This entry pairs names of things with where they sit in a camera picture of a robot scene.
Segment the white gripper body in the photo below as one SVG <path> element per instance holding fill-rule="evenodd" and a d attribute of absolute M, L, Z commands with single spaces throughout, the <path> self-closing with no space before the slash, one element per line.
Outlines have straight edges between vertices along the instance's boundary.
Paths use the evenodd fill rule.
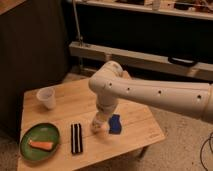
<path fill-rule="evenodd" d="M 101 112 L 97 112 L 94 119 L 93 119 L 93 124 L 102 126 L 105 122 L 107 122 L 110 118 L 109 114 L 104 114 Z"/>

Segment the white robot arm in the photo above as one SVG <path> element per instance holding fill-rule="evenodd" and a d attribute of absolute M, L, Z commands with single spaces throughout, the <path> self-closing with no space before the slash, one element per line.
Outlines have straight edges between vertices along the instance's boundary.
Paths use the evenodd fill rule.
<path fill-rule="evenodd" d="M 119 98 L 213 123 L 213 84 L 134 80 L 123 73 L 119 63 L 108 61 L 90 77 L 88 86 L 97 96 L 94 128 L 109 120 Z"/>

